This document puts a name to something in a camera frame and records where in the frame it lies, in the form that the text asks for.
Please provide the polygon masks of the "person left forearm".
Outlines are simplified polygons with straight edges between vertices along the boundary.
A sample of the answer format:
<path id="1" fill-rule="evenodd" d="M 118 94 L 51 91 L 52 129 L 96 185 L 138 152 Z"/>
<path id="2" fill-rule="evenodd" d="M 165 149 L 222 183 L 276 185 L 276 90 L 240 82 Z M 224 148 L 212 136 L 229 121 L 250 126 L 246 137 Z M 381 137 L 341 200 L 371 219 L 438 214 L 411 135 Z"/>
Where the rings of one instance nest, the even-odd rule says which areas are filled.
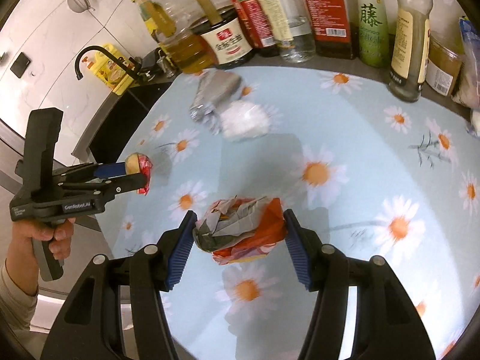
<path id="1" fill-rule="evenodd" d="M 1 267 L 1 313 L 14 332 L 29 332 L 38 304 L 38 277 L 33 290 L 25 291 L 13 281 L 7 265 Z"/>

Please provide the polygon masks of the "person left hand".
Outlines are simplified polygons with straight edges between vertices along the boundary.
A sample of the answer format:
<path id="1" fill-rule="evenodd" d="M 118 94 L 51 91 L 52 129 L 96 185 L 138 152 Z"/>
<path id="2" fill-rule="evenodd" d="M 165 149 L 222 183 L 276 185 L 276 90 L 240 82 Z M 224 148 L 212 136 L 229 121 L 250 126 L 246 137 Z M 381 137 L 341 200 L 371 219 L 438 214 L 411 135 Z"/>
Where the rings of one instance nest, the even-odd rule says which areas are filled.
<path id="1" fill-rule="evenodd" d="M 25 292 L 32 293 L 38 285 L 39 263 L 33 252 L 33 241 L 47 242 L 56 260 L 68 258 L 71 253 L 75 219 L 51 228 L 35 220 L 21 220 L 12 224 L 12 238 L 7 250 L 5 266 L 10 278 Z"/>

